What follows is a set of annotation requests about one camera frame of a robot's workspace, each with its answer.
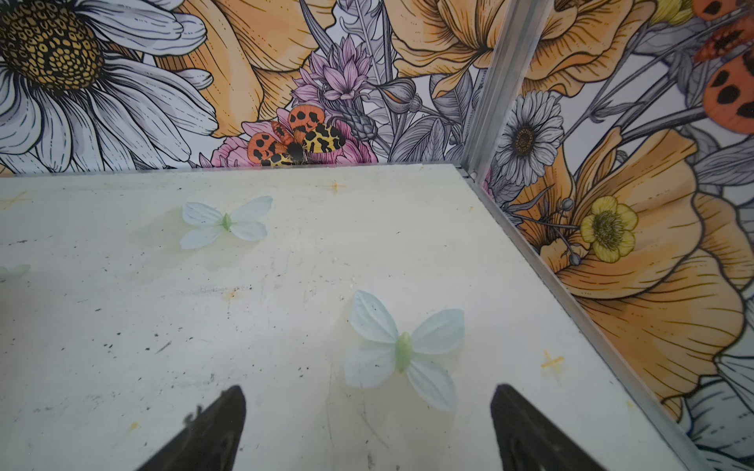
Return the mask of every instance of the orange petal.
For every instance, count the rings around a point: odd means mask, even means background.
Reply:
[[[610,0],[580,12],[563,35],[539,42],[526,77],[541,80],[566,67],[595,60],[610,48],[632,5],[633,0]]]
[[[215,137],[243,133],[242,121],[256,121],[262,104],[262,85],[249,65],[227,19],[211,0],[186,0],[177,11],[199,17],[207,27],[207,41],[180,57],[156,57],[167,70],[203,69],[214,81],[200,93],[215,107]]]
[[[436,0],[385,0],[385,7],[393,31],[408,48],[440,52],[458,43]]]
[[[736,209],[721,199],[697,193],[694,206],[704,220],[700,247],[722,263],[722,272],[738,289],[754,277],[754,253],[746,233],[736,220]]]
[[[703,250],[647,292],[578,301],[659,400],[688,393],[701,375],[714,375],[713,357],[743,328],[738,292]]]
[[[646,23],[654,13],[654,2],[641,2],[633,6],[631,13],[615,33],[610,48],[603,54],[584,65],[568,67],[568,73],[576,80],[582,82],[595,82],[605,80],[615,71],[615,66],[626,50],[626,44],[636,31]]]
[[[685,158],[696,145],[675,130],[650,136],[631,158],[594,186],[578,203],[571,224],[579,225],[603,196],[615,196],[639,217],[636,246],[615,263],[589,254],[577,267],[558,273],[571,294],[611,299],[635,295],[662,280],[692,252],[701,238],[701,223],[691,204],[694,172]]]
[[[545,167],[544,176],[533,184],[524,188],[511,204],[524,204],[533,200],[545,188],[551,187],[547,193],[530,210],[519,211],[517,214],[530,219],[541,219],[550,216],[554,208],[560,207],[566,198],[573,198],[573,178],[566,165],[562,146],[558,148],[558,155],[550,167]],[[566,218],[559,214],[553,215],[550,220],[555,224],[566,224]],[[524,221],[519,226],[523,236],[535,248],[548,245],[554,240],[554,236],[547,227],[536,222]]]
[[[214,0],[230,22],[256,69],[296,70],[319,48],[304,20],[299,0]],[[323,28],[335,24],[336,0],[307,0]]]
[[[294,78],[301,78],[301,72],[270,72],[254,69],[259,83],[264,90],[262,105],[259,107],[259,119],[271,120],[277,117],[277,109],[285,108],[290,103],[290,92],[296,89]]]

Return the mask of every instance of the floral wallpaper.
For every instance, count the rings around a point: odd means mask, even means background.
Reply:
[[[714,469],[754,469],[749,2],[556,0],[484,187]]]
[[[502,5],[0,0],[0,176],[459,161]]]

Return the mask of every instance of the yellow flower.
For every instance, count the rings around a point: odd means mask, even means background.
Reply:
[[[592,244],[594,255],[602,261],[615,263],[636,245],[631,232],[639,217],[612,196],[603,196],[592,203],[592,213],[581,222],[581,237]]]
[[[306,0],[323,28],[335,23],[335,2]],[[155,62],[167,70],[212,74],[214,82],[201,94],[217,113],[215,137],[242,134],[242,121],[275,118],[291,100],[299,68],[319,48],[299,0],[185,0],[176,12],[201,18],[207,41],[190,54]]]
[[[553,226],[520,225],[540,258],[677,418],[678,396],[694,390],[700,376],[715,375],[713,358],[741,333],[739,290],[754,277],[754,252],[735,208],[697,192],[685,162],[696,152],[693,141],[675,130],[658,132],[613,170],[621,141],[620,128],[612,129],[584,161],[578,180],[561,147],[545,175],[513,204],[549,188],[517,214],[579,227],[562,233],[566,245]],[[565,200],[573,202],[568,211]],[[623,252],[617,241],[624,243]]]

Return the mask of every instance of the painted flower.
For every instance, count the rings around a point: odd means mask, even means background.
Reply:
[[[631,231],[638,221],[631,208],[618,203],[615,197],[603,196],[592,203],[591,214],[581,221],[581,237],[592,244],[597,258],[615,263],[636,245]]]
[[[306,0],[314,19],[335,23],[336,0]],[[218,110],[217,137],[243,133],[242,121],[273,119],[300,78],[299,68],[319,48],[299,0],[186,0],[178,11],[207,25],[207,42],[190,54],[159,57],[168,70],[200,68],[214,77],[202,95]]]
[[[531,185],[544,176],[544,168],[553,164],[558,153],[562,124],[555,93],[519,95],[495,151],[495,165],[505,179]]]
[[[505,0],[386,0],[385,6],[402,57],[395,61],[399,76],[449,74],[435,96],[455,88],[469,66],[489,67],[507,11]],[[524,93],[557,90],[573,96],[584,83],[604,80],[653,12],[654,2],[647,1],[555,2],[526,72]]]
[[[293,133],[290,129],[288,116],[290,112],[286,109],[277,110],[277,121],[285,127],[288,132]],[[369,164],[377,162],[372,147],[368,142],[361,142],[356,139],[351,128],[343,121],[334,119],[333,126],[336,127],[345,137],[345,145],[337,151],[326,154],[311,154],[305,152],[305,161],[307,164]],[[267,133],[278,142],[278,136],[272,130],[270,121],[258,121],[256,123],[242,123],[244,132],[253,136],[257,133]],[[254,156],[247,154],[248,141],[239,137],[232,136],[225,138],[224,143],[212,153],[211,164],[213,167],[258,167],[262,163]]]
[[[206,72],[109,52],[188,52],[206,37],[196,17],[143,0],[1,0],[0,25],[0,161],[15,173],[170,167],[190,155],[178,128],[217,128],[192,86]]]
[[[621,140],[612,129],[576,180],[561,147],[512,204],[538,197],[515,212],[523,236],[678,417],[679,397],[717,373],[716,356],[741,333],[754,253],[735,208],[698,192],[685,162],[693,141],[660,131],[614,169]]]

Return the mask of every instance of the daisy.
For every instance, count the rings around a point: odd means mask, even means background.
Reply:
[[[496,167],[515,185],[528,186],[553,164],[563,137],[558,95],[531,92],[513,104],[495,151]]]
[[[186,162],[178,128],[210,134],[211,76],[114,50],[187,54],[204,24],[181,0],[0,0],[0,162],[15,173],[134,170]]]

